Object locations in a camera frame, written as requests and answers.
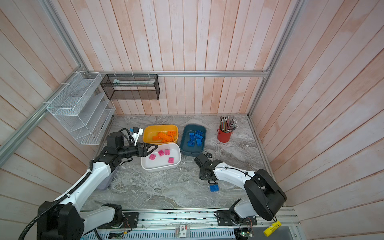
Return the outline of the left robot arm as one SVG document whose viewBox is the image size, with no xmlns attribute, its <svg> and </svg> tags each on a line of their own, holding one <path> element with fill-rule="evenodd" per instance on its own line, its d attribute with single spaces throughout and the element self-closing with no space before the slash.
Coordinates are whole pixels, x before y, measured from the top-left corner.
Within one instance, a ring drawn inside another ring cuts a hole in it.
<svg viewBox="0 0 384 240">
<path fill-rule="evenodd" d="M 44 202 L 19 239 L 23 240 L 34 225 L 37 226 L 38 240 L 79 240 L 101 225 L 123 224 L 124 215 L 119 205 L 108 204 L 85 215 L 80 211 L 94 190 L 118 166 L 132 161 L 133 157 L 147 157 L 158 148 L 154 144 L 139 143 L 142 133 L 143 129 L 138 127 L 110 133 L 107 145 L 90 161 L 86 173 L 56 200 Z"/>
</svg>

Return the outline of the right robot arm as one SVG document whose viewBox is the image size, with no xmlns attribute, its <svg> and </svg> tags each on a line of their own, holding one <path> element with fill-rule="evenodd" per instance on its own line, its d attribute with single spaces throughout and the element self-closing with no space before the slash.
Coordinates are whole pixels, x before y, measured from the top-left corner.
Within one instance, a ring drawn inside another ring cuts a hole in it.
<svg viewBox="0 0 384 240">
<path fill-rule="evenodd" d="M 277 221 L 276 214 L 287 196 L 267 171 L 246 171 L 220 160 L 211 161 L 211 154 L 200 154 L 194 162 L 200 169 L 200 179 L 208 181 L 212 189 L 218 188 L 218 181 L 225 181 L 241 188 L 248 196 L 246 200 L 236 200 L 228 210 L 216 212 L 220 226 L 240 225 L 251 216 Z"/>
</svg>

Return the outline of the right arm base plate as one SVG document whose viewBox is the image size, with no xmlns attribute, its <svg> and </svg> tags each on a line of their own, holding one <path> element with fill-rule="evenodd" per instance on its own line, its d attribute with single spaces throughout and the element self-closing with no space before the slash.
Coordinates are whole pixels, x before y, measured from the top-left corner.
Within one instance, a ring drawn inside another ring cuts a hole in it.
<svg viewBox="0 0 384 240">
<path fill-rule="evenodd" d="M 256 226 L 257 219 L 255 216 L 250 216 L 242 219 L 234 211 L 231 210 L 220 210 L 215 211 L 214 216 L 217 218 L 217 223 L 219 226 Z"/>
</svg>

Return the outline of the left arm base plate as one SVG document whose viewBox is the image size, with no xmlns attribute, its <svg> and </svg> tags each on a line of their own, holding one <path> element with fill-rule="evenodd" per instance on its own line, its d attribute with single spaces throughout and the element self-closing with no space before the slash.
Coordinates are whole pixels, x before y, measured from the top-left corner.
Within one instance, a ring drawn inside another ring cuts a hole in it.
<svg viewBox="0 0 384 240">
<path fill-rule="evenodd" d="M 138 226 L 139 213 L 138 212 L 126 212 L 123 213 L 123 218 L 120 222 L 113 225 L 115 229 L 133 230 Z"/>
</svg>

